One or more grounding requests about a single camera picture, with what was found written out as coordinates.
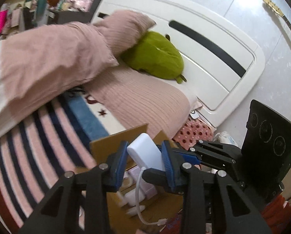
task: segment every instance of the black speaker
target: black speaker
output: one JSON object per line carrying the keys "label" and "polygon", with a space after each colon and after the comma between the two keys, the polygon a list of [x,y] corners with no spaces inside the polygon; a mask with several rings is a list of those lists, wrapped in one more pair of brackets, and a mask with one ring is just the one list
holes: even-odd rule
{"label": "black speaker", "polygon": [[265,197],[284,189],[281,181],[291,168],[291,122],[252,100],[242,146],[244,172]]}

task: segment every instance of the striped bedsheet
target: striped bedsheet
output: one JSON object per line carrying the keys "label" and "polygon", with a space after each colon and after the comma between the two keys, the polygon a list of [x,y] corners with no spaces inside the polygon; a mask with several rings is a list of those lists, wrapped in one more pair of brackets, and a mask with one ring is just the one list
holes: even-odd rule
{"label": "striped bedsheet", "polygon": [[[17,233],[59,176],[96,165],[90,141],[124,129],[81,88],[32,113],[0,138],[0,220]],[[83,215],[79,221],[83,233]]]}

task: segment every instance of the white cable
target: white cable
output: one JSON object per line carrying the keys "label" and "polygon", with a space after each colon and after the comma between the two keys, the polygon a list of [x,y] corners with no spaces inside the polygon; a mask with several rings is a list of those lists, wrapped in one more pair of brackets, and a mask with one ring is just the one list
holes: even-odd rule
{"label": "white cable", "polygon": [[136,195],[136,209],[137,209],[138,217],[139,217],[140,221],[146,225],[158,225],[158,226],[164,225],[164,224],[166,224],[167,219],[160,219],[157,222],[149,223],[149,222],[146,222],[141,215],[140,205],[139,205],[139,188],[140,188],[140,181],[141,181],[142,174],[143,174],[144,170],[146,170],[146,168],[142,167],[141,171],[139,173],[138,179],[137,179],[137,184],[136,184],[136,194],[135,195]]}

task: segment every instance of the pink polka dot cushion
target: pink polka dot cushion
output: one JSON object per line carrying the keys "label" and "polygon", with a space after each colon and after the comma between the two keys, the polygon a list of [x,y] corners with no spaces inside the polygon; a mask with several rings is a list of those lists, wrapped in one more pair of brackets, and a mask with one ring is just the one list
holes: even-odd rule
{"label": "pink polka dot cushion", "polygon": [[174,136],[173,141],[180,143],[185,150],[189,150],[196,144],[197,140],[211,141],[213,135],[212,129],[204,121],[189,117],[184,126]]}

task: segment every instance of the green pillow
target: green pillow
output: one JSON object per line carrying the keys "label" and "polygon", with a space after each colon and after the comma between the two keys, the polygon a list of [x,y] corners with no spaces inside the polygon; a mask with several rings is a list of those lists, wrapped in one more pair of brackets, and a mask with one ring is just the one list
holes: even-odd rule
{"label": "green pillow", "polygon": [[183,60],[175,46],[158,32],[148,31],[121,58],[135,70],[182,83]]}

